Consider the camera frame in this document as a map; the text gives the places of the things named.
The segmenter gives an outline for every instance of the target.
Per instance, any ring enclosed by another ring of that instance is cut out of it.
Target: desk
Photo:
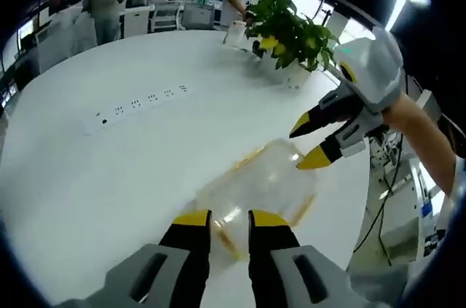
[[[272,86],[255,56],[223,38],[134,36],[70,58],[24,89],[9,121],[0,203],[13,251],[51,303],[99,289],[115,264],[158,243],[206,183],[287,138],[336,86],[320,72],[300,91]],[[86,135],[90,114],[180,84],[193,92]],[[293,142],[306,153],[337,127]],[[346,269],[366,206],[368,149],[316,176],[318,196],[295,233]],[[203,307],[220,306],[253,307],[246,263],[209,279]]]

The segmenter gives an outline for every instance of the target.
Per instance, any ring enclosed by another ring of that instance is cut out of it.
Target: white round table
[[[7,236],[52,304],[102,287],[110,268],[171,221],[206,183],[246,154],[287,138],[335,88],[316,72],[300,90],[272,86],[249,52],[218,31],[136,36],[58,64],[23,91],[0,166]],[[189,94],[91,134],[103,108],[185,85]],[[293,142],[307,153],[338,126]],[[318,196],[294,229],[346,269],[366,205],[368,149],[318,170]],[[247,264],[210,278],[203,307],[253,307]]]

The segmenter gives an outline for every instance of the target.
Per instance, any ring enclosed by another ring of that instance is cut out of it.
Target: white pot
[[[297,60],[286,68],[275,69],[277,59],[271,57],[272,51],[268,50],[264,53],[261,60],[261,71],[274,84],[287,84],[288,88],[301,88],[311,75],[311,73],[302,68]]]

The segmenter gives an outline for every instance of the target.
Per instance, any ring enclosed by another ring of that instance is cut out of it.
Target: power strip
[[[105,127],[112,126],[131,115],[148,110],[155,106],[160,106],[171,100],[182,98],[190,92],[192,92],[190,88],[181,84],[163,91],[150,92],[139,98],[123,100],[121,104],[98,111],[91,117],[87,118],[85,120],[86,134],[91,135]]]

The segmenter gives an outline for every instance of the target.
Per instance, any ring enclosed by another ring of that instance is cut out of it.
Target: jeans
[[[97,45],[108,44],[119,39],[119,16],[94,19]]]

